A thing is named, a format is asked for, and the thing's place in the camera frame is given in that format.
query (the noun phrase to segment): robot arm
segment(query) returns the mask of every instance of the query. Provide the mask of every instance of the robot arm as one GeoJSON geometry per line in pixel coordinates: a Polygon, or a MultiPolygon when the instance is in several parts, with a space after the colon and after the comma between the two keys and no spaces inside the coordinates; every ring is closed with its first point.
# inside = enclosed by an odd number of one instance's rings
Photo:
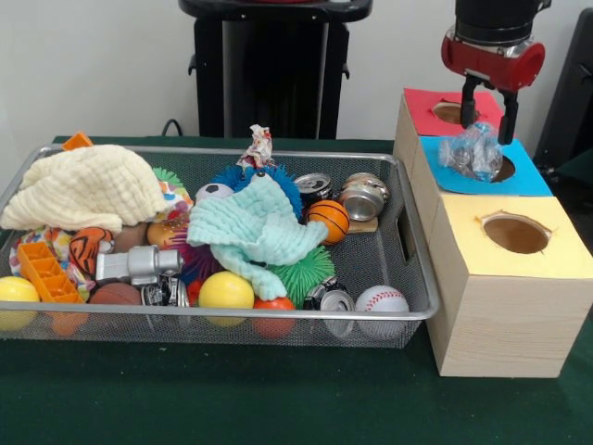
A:
{"type": "Polygon", "coordinates": [[[473,92],[483,84],[504,96],[505,115],[498,141],[512,142],[517,119],[517,95],[531,85],[544,64],[546,50],[532,38],[536,14],[551,0],[457,0],[455,25],[442,46],[443,62],[465,76],[461,125],[473,123],[473,92]]]}

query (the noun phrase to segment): black cable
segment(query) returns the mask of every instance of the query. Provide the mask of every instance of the black cable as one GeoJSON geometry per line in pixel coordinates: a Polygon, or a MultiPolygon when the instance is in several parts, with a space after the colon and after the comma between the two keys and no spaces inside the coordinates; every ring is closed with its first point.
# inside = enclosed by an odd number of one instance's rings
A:
{"type": "Polygon", "coordinates": [[[167,135],[167,132],[169,131],[169,127],[171,126],[171,124],[175,125],[175,128],[177,129],[177,134],[179,136],[183,136],[182,126],[175,119],[169,119],[167,121],[167,123],[165,124],[165,128],[163,128],[163,131],[162,131],[162,133],[160,135],[161,136],[166,136],[167,135]]]}

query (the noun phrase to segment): clear plastic bag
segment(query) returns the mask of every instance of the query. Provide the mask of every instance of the clear plastic bag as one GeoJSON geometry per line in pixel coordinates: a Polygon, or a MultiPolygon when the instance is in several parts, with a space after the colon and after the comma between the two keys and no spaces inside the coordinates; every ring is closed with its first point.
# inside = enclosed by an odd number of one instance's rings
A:
{"type": "Polygon", "coordinates": [[[479,122],[464,134],[444,139],[438,160],[441,166],[450,167],[463,176],[490,183],[502,168],[502,146],[494,127],[479,122]]]}

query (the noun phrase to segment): blue paper square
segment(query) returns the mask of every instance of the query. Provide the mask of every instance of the blue paper square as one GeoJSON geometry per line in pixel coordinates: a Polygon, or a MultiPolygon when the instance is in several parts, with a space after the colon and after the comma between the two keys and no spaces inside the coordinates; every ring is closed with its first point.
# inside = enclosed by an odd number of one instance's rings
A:
{"type": "Polygon", "coordinates": [[[515,174],[501,183],[485,183],[463,176],[449,167],[438,164],[438,149],[444,137],[420,138],[430,170],[438,185],[449,192],[466,195],[509,195],[522,197],[551,197],[548,185],[537,171],[523,144],[517,139],[503,147],[503,155],[515,166],[515,174]]]}

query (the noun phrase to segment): white wall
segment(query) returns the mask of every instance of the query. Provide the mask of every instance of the white wall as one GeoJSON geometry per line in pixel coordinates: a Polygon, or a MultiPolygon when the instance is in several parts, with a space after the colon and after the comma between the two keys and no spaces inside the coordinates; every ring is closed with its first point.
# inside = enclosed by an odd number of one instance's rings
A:
{"type": "MultiPolygon", "coordinates": [[[[368,19],[350,25],[342,138],[393,138],[404,86],[462,86],[439,54],[453,0],[374,3],[368,19]]],[[[555,0],[536,22],[549,56],[520,96],[517,128],[531,150],[586,6],[593,0],[555,0]]],[[[195,77],[186,74],[193,51],[193,19],[176,0],[1,0],[0,189],[31,149],[56,134],[158,134],[170,117],[196,134],[195,77]]]]}

